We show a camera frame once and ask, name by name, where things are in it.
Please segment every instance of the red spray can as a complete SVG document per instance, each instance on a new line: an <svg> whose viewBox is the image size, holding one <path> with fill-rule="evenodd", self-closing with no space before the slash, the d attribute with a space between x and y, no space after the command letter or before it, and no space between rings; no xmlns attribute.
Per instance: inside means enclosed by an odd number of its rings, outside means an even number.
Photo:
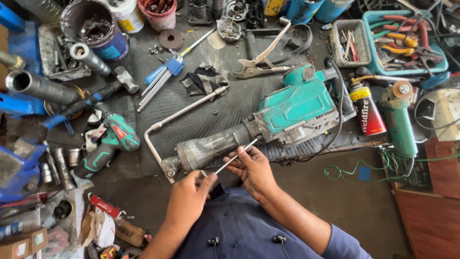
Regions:
<svg viewBox="0 0 460 259"><path fill-rule="evenodd" d="M372 98L369 87L361 83L352 85L350 98L356 109L356 119L365 136L386 132L385 124Z"/></svg>

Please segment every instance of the green wire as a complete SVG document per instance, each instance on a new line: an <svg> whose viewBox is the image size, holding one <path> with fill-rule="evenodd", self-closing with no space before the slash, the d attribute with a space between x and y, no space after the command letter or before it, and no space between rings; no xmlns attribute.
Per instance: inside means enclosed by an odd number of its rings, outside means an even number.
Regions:
<svg viewBox="0 0 460 259"><path fill-rule="evenodd" d="M383 158L383 161L385 162L385 166L382 167L382 168L378 168L378 167L373 167L373 166L370 166L368 164L366 164L366 162L364 162L362 159L358 159L358 161L356 162L356 166L355 166L355 169L353 170L353 172L348 172L348 171L345 171L345 170L342 170L340 169L339 167L335 166L335 165L329 165L327 166L326 168L324 168L324 174L331 180L335 180L335 179L338 179L340 177L342 177L342 179L344 179L345 181L347 182L362 182L362 181L349 181L347 179L344 178L344 175L343 173L345 174L349 174L349 175L352 175L356 172L356 169L358 168L358 165L359 165L359 162L362 162L363 164L365 164L368 168L370 169L373 169L373 170L384 170L386 168L389 168L390 170L392 171L396 171L398 170L398 163L396 161L396 159L403 159L403 160L408 160L408 158L402 158L402 157L395 157L395 156L392 156L390 155L385 149L382 149L382 158ZM436 158L436 159L416 159L415 161L439 161L439 160L444 160L444 159L451 159L451 158L456 158L456 157L460 157L460 153L456 154L456 155L452 155L452 156L449 156L449 157L445 157L445 158ZM393 166L390 164L390 161L393 161L394 164L395 164L395 168L393 168ZM335 168L339 171L339 174L336 176L336 177L332 177L330 176L330 173L328 171L329 168ZM386 181L386 180L391 180L391 179L399 179L399 178L404 178L404 177L407 177L407 175L401 175L401 176L395 176L395 177L387 177L387 178L383 178L383 179L380 179L376 182L382 182L382 181Z"/></svg>

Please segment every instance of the hammer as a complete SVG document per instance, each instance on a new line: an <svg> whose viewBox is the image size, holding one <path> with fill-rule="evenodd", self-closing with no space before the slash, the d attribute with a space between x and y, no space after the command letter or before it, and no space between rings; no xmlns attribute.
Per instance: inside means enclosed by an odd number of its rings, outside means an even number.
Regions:
<svg viewBox="0 0 460 259"><path fill-rule="evenodd" d="M86 97L85 99L72 104L69 108L62 110L58 114L55 114L44 120L43 126L51 129L66 119L72 118L87 107L101 101L102 99L105 99L109 95L121 89L122 86L125 87L130 94L133 94L139 90L139 85L134 82L133 78L124 67L119 66L115 68L115 72L117 74L117 80L115 82L108 84L104 88Z"/></svg>

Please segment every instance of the green cordless drill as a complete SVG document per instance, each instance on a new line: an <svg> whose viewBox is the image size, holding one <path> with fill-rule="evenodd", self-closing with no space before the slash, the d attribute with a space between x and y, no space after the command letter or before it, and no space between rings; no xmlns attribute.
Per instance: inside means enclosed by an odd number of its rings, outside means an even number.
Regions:
<svg viewBox="0 0 460 259"><path fill-rule="evenodd" d="M107 126L107 130L105 137L102 136L101 145L75 167L74 173L80 178L90 178L95 172L101 170L118 150L136 151L140 144L136 132L126 124L122 116L113 113L107 104L98 102L94 108L102 111L103 123Z"/></svg>

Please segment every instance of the teal plastic tray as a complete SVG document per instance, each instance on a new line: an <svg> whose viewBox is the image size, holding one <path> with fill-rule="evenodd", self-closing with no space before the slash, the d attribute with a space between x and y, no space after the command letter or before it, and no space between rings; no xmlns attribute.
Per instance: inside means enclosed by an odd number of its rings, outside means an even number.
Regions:
<svg viewBox="0 0 460 259"><path fill-rule="evenodd" d="M377 50L375 49L374 41L372 40L371 30L369 28L370 24L383 21L384 15L401 15L405 17L413 16L411 11L368 11L362 15L362 20L364 21L364 26L366 28L366 33L368 35L369 47L371 49L372 61L366 65L366 67L371 70L373 73L381 76L401 76L401 75L416 75L416 74L426 74L428 73L425 69L412 69L412 70L400 70L400 71L385 71L379 63L379 58L377 56ZM429 39L428 44L434 51L441 52L443 54L443 59L441 62L436 64L434 68L430 68L432 73L444 72L448 69L449 64L446 59L444 51L436 43L434 39Z"/></svg>

